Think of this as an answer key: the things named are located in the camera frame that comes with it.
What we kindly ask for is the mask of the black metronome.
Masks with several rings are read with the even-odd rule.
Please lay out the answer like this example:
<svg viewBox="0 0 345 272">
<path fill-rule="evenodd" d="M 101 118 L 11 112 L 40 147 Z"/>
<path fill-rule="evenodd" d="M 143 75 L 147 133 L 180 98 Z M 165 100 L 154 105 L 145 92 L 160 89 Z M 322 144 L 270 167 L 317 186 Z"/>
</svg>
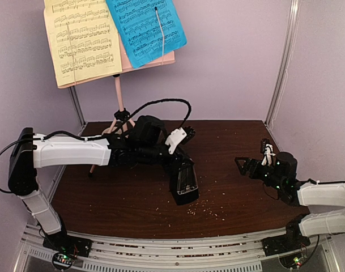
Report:
<svg viewBox="0 0 345 272">
<path fill-rule="evenodd" d="M 199 198 L 194 163 L 185 159 L 174 163 L 170 171 L 169 191 L 176 205 L 186 205 Z"/>
</svg>

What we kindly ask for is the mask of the clear metronome cover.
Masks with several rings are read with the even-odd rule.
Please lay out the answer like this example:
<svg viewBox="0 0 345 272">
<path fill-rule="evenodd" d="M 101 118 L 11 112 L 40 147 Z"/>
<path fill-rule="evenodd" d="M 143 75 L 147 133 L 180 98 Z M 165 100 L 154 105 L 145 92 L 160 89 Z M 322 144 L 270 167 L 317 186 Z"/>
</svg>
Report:
<svg viewBox="0 0 345 272">
<path fill-rule="evenodd" d="M 181 168 L 177 176 L 177 194 L 183 195 L 198 189 L 194 167 Z"/>
</svg>

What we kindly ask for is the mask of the blue sheet music page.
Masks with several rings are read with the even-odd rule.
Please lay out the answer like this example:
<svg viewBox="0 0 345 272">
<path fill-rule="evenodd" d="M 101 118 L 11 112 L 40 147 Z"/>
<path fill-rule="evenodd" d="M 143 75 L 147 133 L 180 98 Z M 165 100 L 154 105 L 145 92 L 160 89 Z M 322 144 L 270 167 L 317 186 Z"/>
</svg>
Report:
<svg viewBox="0 0 345 272">
<path fill-rule="evenodd" d="M 173 1 L 106 1 L 133 68 L 187 44 Z"/>
</svg>

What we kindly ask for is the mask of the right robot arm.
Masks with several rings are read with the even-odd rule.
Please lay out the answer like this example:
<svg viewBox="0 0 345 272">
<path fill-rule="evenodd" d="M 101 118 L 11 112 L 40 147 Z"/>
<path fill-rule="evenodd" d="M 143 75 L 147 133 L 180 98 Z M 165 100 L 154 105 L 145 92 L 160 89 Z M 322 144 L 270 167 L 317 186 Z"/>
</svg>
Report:
<svg viewBox="0 0 345 272">
<path fill-rule="evenodd" d="M 289 206 L 331 206 L 336 210 L 310 213 L 296 220 L 297 228 L 284 234 L 281 244 L 295 249 L 303 237 L 345 233 L 345 181 L 300 181 L 296 178 L 297 159 L 289 152 L 276 155 L 266 152 L 263 159 L 236 157 L 241 175 L 261 180 L 277 191 L 278 199 Z"/>
</svg>

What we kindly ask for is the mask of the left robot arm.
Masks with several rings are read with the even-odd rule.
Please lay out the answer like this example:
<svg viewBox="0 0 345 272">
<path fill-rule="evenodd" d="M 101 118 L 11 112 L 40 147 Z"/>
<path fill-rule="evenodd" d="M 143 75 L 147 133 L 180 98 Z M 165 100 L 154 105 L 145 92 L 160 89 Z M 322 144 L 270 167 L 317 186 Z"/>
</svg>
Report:
<svg viewBox="0 0 345 272">
<path fill-rule="evenodd" d="M 65 131 L 34 134 L 22 130 L 10 156 L 8 188 L 29 208 L 41 225 L 46 240 L 61 252 L 73 245 L 61 217 L 52 208 L 37 182 L 37 169 L 54 165 L 97 165 L 116 167 L 136 164 L 161 165 L 170 177 L 169 191 L 177 205 L 199 197 L 192 159 L 180 148 L 195 131 L 179 127 L 159 142 L 164 122 L 154 116 L 140 116 L 126 134 L 77 137 Z"/>
</svg>

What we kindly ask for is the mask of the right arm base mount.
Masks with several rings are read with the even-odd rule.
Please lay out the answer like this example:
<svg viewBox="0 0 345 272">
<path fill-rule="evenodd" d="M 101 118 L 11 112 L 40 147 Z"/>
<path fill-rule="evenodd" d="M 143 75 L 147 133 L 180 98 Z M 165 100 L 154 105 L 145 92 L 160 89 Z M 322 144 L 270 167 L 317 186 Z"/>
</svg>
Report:
<svg viewBox="0 0 345 272">
<path fill-rule="evenodd" d="M 262 240 L 265 256 L 273 256 L 276 254 L 298 250 L 302 245 L 309 246 L 310 239 L 301 235 L 295 236 L 284 234 L 274 237 L 267 237 Z"/>
</svg>

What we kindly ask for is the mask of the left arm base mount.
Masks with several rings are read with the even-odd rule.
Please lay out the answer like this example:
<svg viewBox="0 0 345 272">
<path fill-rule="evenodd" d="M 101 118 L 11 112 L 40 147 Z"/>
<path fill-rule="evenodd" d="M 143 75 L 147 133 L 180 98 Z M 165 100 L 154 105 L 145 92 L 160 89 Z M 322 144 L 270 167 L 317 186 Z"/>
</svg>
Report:
<svg viewBox="0 0 345 272">
<path fill-rule="evenodd" d="M 88 257 L 92 240 L 59 232 L 53 235 L 44 234 L 42 245 L 69 257 Z"/>
</svg>

